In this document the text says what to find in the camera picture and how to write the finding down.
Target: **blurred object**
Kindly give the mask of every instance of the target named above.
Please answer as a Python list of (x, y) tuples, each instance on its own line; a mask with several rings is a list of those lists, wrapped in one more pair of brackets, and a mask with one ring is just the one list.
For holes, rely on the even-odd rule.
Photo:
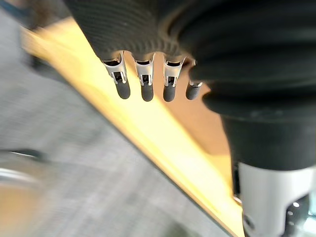
[(0, 6), (30, 30), (70, 16), (62, 0), (0, 0)]
[(25, 235), (44, 208), (48, 164), (29, 149), (0, 150), (0, 236)]
[[(218, 116), (207, 111), (200, 98), (196, 104), (185, 98), (188, 81), (183, 80), (182, 94), (189, 105), (186, 104), (184, 111), (185, 108), (179, 104), (178, 112), (181, 110), (183, 113), (175, 116), (162, 101), (162, 91), (155, 93), (151, 102), (142, 99), (139, 78), (130, 53), (126, 53), (125, 60), (133, 93), (128, 100), (122, 100), (104, 65), (95, 56), (72, 18), (34, 32), (26, 29), (22, 31), (23, 46), (29, 54), (48, 61), (221, 226), (234, 236), (243, 236), (241, 207), (233, 199), (230, 157), (225, 153), (225, 144), (220, 152), (205, 152), (200, 143), (192, 138), (191, 131), (185, 129), (181, 123), (183, 120), (188, 123), (189, 118), (198, 121), (195, 117), (198, 113), (192, 113), (188, 108), (194, 111), (202, 108), (203, 114), (209, 114), (207, 118), (216, 121), (212, 126), (209, 126), (208, 121), (208, 128), (215, 128), (216, 132), (205, 133), (204, 138), (224, 138)], [(161, 56), (158, 54), (155, 57), (155, 63), (159, 61), (156, 58), (162, 59)], [(154, 77), (154, 88), (162, 90), (163, 86), (157, 85), (163, 85), (163, 77)], [(199, 124), (193, 125), (190, 129), (201, 129)]]

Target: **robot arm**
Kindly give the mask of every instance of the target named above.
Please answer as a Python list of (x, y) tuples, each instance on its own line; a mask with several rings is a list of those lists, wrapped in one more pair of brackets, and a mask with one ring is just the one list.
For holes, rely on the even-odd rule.
[(172, 101), (185, 57), (186, 95), (205, 83), (220, 114), (234, 191), (250, 237), (298, 236), (316, 190), (316, 2), (313, 0), (64, 0), (118, 94), (130, 95), (123, 51), (142, 97), (153, 97), (155, 52), (165, 54)]

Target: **robotic finger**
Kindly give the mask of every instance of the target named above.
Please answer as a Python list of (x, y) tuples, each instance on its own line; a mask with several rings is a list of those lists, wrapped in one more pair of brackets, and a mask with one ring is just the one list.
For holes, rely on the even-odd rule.
[(130, 96), (130, 88), (126, 75), (126, 66), (123, 52), (119, 54), (118, 58), (115, 58), (111, 61), (102, 62), (107, 69), (110, 77), (112, 77), (120, 98), (128, 99)]
[(149, 60), (140, 61), (135, 59), (136, 71), (141, 84), (142, 98), (144, 101), (151, 101), (154, 97), (153, 80), (154, 80), (154, 57), (152, 54)]
[(170, 102), (174, 99), (176, 93), (176, 84), (182, 69), (182, 65), (185, 58), (179, 61), (170, 60), (168, 56), (165, 56), (163, 64), (163, 77), (164, 77), (164, 88), (163, 98), (166, 102)]

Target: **yellow wooden board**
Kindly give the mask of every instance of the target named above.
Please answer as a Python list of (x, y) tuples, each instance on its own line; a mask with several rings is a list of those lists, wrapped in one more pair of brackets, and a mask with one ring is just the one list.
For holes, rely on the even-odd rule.
[(243, 236), (242, 210), (232, 198), (230, 158), (202, 150), (158, 98), (144, 102), (134, 68), (127, 65), (131, 96), (122, 100), (72, 18), (36, 32), (22, 30), (30, 54), (48, 61), (232, 235)]

